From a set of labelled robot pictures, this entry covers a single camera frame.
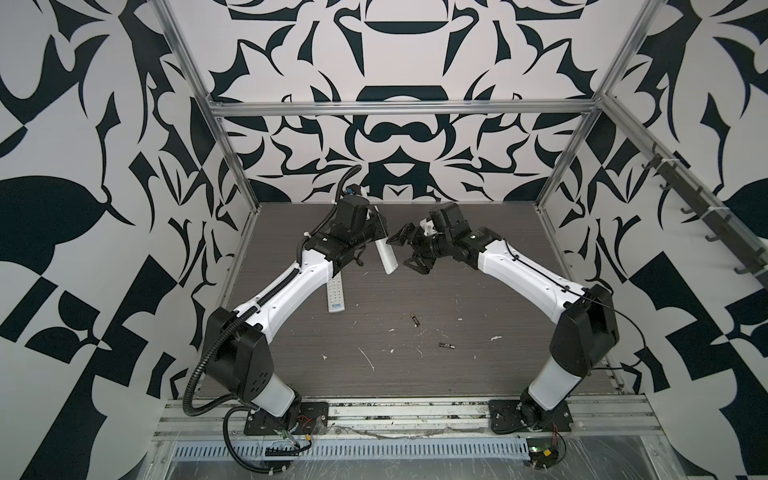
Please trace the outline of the white remote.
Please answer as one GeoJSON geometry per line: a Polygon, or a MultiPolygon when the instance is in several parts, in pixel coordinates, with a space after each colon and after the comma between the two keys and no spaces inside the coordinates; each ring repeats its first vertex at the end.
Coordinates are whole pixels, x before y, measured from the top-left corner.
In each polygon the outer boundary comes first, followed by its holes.
{"type": "Polygon", "coordinates": [[[383,215],[377,207],[374,208],[374,213],[378,222],[375,245],[385,273],[391,275],[398,268],[397,258],[392,246],[388,243],[389,235],[383,215]]]}

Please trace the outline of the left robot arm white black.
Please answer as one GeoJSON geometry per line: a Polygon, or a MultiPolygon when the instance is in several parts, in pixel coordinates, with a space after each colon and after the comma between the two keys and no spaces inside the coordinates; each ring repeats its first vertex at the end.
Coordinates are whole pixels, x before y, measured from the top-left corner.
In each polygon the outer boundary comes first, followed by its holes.
{"type": "Polygon", "coordinates": [[[304,234],[296,260],[264,290],[229,311],[219,308],[206,324],[203,351],[183,397],[189,416],[228,401],[266,412],[290,424],[300,394],[274,372],[270,344],[289,317],[316,290],[338,276],[374,244],[390,274],[396,258],[387,244],[386,220],[366,198],[349,194],[335,202],[320,226],[304,234]]]}

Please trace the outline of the white remote control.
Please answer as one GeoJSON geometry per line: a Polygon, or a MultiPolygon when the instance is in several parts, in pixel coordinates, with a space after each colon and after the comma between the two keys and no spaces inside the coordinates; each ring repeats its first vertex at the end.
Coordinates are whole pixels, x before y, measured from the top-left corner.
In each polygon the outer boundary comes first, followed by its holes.
{"type": "Polygon", "coordinates": [[[345,310],[345,297],[341,272],[327,282],[326,295],[329,313],[340,313],[345,310]]]}

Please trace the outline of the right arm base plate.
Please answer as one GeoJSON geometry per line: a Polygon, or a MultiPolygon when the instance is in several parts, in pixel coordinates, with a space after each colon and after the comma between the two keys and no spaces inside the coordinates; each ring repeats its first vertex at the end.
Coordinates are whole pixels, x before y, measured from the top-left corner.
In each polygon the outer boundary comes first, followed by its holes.
{"type": "Polygon", "coordinates": [[[533,400],[494,399],[488,402],[488,412],[490,429],[497,435],[570,432],[573,420],[566,401],[543,410],[533,400]]]}

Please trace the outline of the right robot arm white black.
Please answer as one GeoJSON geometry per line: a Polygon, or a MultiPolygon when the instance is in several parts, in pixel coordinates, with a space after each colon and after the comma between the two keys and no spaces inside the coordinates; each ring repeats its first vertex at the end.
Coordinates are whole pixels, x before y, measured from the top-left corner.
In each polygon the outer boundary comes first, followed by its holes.
{"type": "Polygon", "coordinates": [[[619,343],[612,294],[604,287],[586,287],[539,265],[486,228],[473,228],[460,207],[447,203],[419,223],[408,223],[390,236],[389,244],[408,245],[404,264],[426,275],[436,261],[450,257],[510,287],[537,307],[555,325],[549,358],[520,395],[515,427],[538,429],[552,418],[572,391],[619,343]]]}

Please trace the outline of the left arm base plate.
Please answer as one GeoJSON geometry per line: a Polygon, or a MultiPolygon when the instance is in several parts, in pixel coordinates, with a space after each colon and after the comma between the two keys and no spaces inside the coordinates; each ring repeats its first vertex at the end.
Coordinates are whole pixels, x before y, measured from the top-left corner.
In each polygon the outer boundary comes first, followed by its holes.
{"type": "Polygon", "coordinates": [[[327,402],[302,401],[294,403],[283,416],[275,417],[264,410],[249,412],[246,417],[246,436],[266,436],[286,430],[291,434],[311,434],[327,426],[329,404],[327,402]]]}

